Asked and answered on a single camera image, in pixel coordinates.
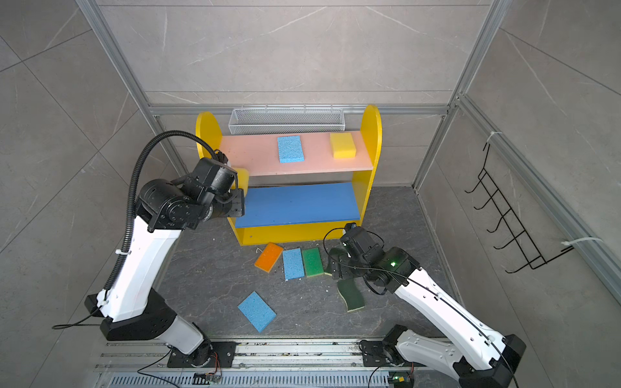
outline white cable tie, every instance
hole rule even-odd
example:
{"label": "white cable tie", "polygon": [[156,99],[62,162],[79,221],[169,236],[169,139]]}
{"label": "white cable tie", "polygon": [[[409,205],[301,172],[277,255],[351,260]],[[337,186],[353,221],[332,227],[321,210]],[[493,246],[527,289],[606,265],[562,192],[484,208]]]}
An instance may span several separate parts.
{"label": "white cable tie", "polygon": [[486,143],[489,143],[489,139],[491,139],[491,138],[492,138],[492,136],[494,136],[494,135],[495,135],[495,134],[497,134],[497,133],[502,133],[502,132],[494,132],[494,131],[489,132],[489,137],[487,138],[487,140],[486,140],[485,142],[486,142]]}
{"label": "white cable tie", "polygon": [[580,241],[589,241],[589,240],[599,241],[601,243],[604,242],[601,238],[597,238],[597,237],[581,237],[581,238],[577,238],[571,241],[561,241],[561,244],[563,244],[564,246],[569,246],[569,245],[574,245],[575,243],[579,243]]}

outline green scouring pad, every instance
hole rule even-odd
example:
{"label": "green scouring pad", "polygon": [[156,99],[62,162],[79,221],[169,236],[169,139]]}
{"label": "green scouring pad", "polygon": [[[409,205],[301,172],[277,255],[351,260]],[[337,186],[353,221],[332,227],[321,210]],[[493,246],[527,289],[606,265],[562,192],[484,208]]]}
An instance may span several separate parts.
{"label": "green scouring pad", "polygon": [[324,265],[321,263],[319,248],[303,250],[302,260],[304,261],[304,270],[306,271],[306,277],[317,276],[324,273]]}
{"label": "green scouring pad", "polygon": [[339,295],[345,301],[347,312],[360,310],[365,306],[365,299],[356,286],[354,279],[344,279],[337,282]]}

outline orange sponge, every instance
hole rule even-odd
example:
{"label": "orange sponge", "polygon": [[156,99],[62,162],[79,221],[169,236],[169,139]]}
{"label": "orange sponge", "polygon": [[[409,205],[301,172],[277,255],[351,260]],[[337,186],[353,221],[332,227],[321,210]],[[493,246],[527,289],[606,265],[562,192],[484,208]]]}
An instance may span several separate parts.
{"label": "orange sponge", "polygon": [[268,246],[265,247],[261,256],[256,259],[255,267],[269,273],[271,269],[274,268],[274,264],[276,264],[282,252],[283,249],[280,246],[274,243],[268,243]]}

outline dark gray floor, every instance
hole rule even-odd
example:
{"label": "dark gray floor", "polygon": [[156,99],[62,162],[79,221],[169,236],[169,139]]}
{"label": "dark gray floor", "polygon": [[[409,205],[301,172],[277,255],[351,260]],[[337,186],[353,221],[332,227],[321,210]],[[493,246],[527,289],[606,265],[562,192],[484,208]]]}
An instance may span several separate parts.
{"label": "dark gray floor", "polygon": [[[399,246],[408,251],[452,294],[412,189],[373,188],[363,226],[384,238],[385,250]],[[328,249],[335,241],[326,242]],[[321,247],[321,241],[281,246],[305,249]],[[331,277],[285,282],[281,259],[266,274],[254,267],[260,254],[256,249],[263,247],[239,246],[225,219],[186,230],[159,292],[177,313],[197,323],[209,336],[384,336],[395,324],[425,336],[443,336],[409,304],[390,294],[373,294],[361,279],[357,280],[366,307],[347,313]],[[325,263],[327,255],[321,253]],[[260,334],[237,308],[253,291],[276,312],[276,318]]]}

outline yellow sponge in gripper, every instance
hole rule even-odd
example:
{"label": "yellow sponge in gripper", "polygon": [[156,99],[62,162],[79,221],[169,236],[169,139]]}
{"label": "yellow sponge in gripper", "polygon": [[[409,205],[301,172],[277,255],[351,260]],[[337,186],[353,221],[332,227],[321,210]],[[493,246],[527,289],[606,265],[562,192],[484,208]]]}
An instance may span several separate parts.
{"label": "yellow sponge in gripper", "polygon": [[330,144],[332,146],[332,156],[335,159],[349,159],[356,157],[356,145],[349,132],[339,132],[330,134]]}

